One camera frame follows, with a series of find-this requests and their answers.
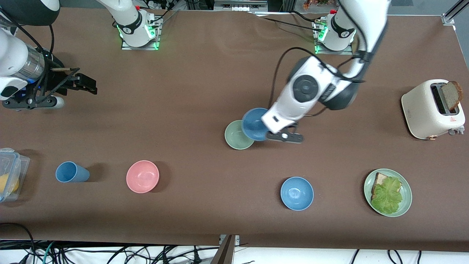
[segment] white toaster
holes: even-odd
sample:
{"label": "white toaster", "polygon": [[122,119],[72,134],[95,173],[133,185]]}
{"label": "white toaster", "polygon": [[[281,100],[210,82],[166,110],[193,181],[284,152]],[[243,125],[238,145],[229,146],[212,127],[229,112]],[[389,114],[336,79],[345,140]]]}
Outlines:
{"label": "white toaster", "polygon": [[466,118],[459,103],[449,110],[441,92],[447,80],[423,82],[402,96],[402,110],[410,133],[421,140],[434,139],[442,134],[463,134]]}

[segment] brown tablecloth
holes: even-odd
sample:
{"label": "brown tablecloth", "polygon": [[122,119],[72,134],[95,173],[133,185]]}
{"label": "brown tablecloth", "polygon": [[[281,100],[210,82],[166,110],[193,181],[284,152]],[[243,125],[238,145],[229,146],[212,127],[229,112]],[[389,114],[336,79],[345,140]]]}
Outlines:
{"label": "brown tablecloth", "polygon": [[[0,108],[1,145],[31,158],[20,201],[0,205],[1,222],[22,223],[42,240],[200,245],[235,233],[249,246],[468,248],[469,136],[414,139],[400,106],[428,79],[469,87],[455,32],[439,17],[390,16],[350,107],[301,120],[301,145],[256,142],[244,151],[226,144],[225,127],[267,106],[281,53],[314,49],[308,30],[245,12],[179,12],[164,24],[159,51],[121,51],[112,21],[105,9],[63,8],[53,25],[54,54],[96,79],[98,95],[70,91],[60,110]],[[48,46],[47,27],[28,30]],[[285,58],[276,96],[303,56]],[[332,65],[346,59],[322,57]],[[67,160],[88,168],[89,182],[58,182],[55,169]],[[139,160],[160,170],[147,194],[125,181]],[[383,217],[366,203],[363,181],[376,168],[409,182],[405,215]],[[305,211],[280,200],[291,176],[314,188]],[[27,238],[6,227],[0,236]]]}

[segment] plastic container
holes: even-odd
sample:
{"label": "plastic container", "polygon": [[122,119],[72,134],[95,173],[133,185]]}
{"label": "plastic container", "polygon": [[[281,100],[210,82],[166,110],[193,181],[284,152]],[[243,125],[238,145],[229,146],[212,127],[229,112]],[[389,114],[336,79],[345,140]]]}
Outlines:
{"label": "plastic container", "polygon": [[0,149],[0,202],[18,199],[29,161],[11,148]]}

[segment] green lettuce leaf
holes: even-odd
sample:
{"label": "green lettuce leaf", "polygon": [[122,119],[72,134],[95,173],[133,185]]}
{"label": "green lettuce leaf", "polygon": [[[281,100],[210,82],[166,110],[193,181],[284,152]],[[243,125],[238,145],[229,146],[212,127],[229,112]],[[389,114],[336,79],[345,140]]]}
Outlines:
{"label": "green lettuce leaf", "polygon": [[371,201],[371,205],[385,214],[397,212],[399,203],[402,201],[402,195],[397,191],[401,185],[397,177],[388,177],[383,181],[383,184],[376,184],[376,197]]}

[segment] bread slice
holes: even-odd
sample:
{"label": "bread slice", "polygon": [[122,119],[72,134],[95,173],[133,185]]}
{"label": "bread slice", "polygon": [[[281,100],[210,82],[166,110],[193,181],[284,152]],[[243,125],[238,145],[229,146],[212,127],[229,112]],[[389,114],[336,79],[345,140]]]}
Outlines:
{"label": "bread slice", "polygon": [[371,193],[372,193],[371,199],[372,200],[375,199],[375,197],[376,197],[376,195],[375,195],[375,186],[376,186],[376,184],[383,184],[383,181],[387,178],[388,178],[388,176],[384,175],[383,173],[380,173],[380,172],[376,173],[375,183],[373,184],[373,189],[371,190]]}
{"label": "bread slice", "polygon": [[445,98],[446,105],[450,110],[454,110],[462,100],[462,88],[456,81],[450,81],[442,86],[441,91]]}

